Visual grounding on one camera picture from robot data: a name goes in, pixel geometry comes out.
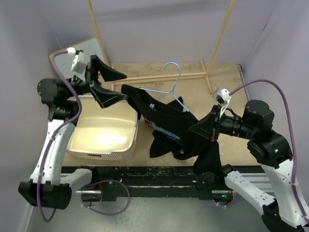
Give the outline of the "black printed t shirt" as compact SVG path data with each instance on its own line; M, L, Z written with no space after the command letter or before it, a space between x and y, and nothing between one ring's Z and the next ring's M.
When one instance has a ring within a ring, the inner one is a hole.
M222 174L218 142L211 142L189 131L189 127L196 124L198 119L183 110L182 97L165 104L145 90L129 85L122 85L121 92L128 95L128 104L137 111L138 117L143 117L154 129L154 140L149 151L151 158L158 158L169 152L177 160L196 157L194 174Z

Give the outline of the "light blue wire hanger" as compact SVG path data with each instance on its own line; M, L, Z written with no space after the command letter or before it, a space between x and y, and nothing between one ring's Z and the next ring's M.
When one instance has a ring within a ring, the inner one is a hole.
M174 85L173 85L173 87L171 88L170 91L161 91L161 90L147 89L147 88L140 88L140 89L141 89L141 90L144 90L144 91L154 92L154 93L170 94L170 95L172 95L172 96L175 98L175 100L183 107L183 109L185 109L187 112L190 112L189 109L187 109L187 108L185 107L185 105L184 105L184 104L178 99L178 97L175 95L175 88L176 88L176 86L177 86L177 84L178 84L178 81L179 81L179 79L180 79L180 77L181 77L182 70L181 70L180 66L178 65L178 63L172 62L172 61L166 63L166 65L164 66L163 69L165 69L165 68L166 68L168 65L170 65L170 64L175 65L175 66L178 68L178 71L179 71L179 74L176 75L176 76L177 76L177 79L176 79L176 81L175 81L175 83L174 83Z

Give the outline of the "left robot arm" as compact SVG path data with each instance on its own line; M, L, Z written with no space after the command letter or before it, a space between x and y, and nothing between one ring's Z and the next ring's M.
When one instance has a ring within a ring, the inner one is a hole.
M106 65L98 56L85 58L78 50L73 53L71 70L84 74L85 80L74 75L66 79L55 68L60 79L45 78L37 85L41 102L48 106L47 134L38 163L26 182L20 182L18 192L31 205L39 208L66 209L74 191L86 186L95 189L99 177L89 169L77 169L61 177L61 168L70 137L82 112L80 95L92 94L101 108L126 100L127 95L102 88L105 82L126 79L127 76Z

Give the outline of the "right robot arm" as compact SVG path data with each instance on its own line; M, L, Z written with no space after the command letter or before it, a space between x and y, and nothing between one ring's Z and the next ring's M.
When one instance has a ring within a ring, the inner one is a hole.
M215 185L235 190L259 212L269 231L304 231L309 222L301 210L308 212L309 207L300 188L293 190L294 156L285 137L272 129L274 112L260 100L248 101L242 116L220 115L220 110L220 105L214 105L209 114L189 128L210 143L210 150L197 159L193 172L215 174ZM217 142L220 134L248 140L247 149L267 175L274 196L252 184L230 164L221 166Z

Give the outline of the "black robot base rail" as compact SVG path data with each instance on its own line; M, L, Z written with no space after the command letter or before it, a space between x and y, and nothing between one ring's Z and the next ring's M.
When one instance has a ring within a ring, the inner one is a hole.
M90 186L78 193L104 202L118 197L132 198L198 198L229 203L233 191L212 173L195 175L190 166L176 167L89 167Z

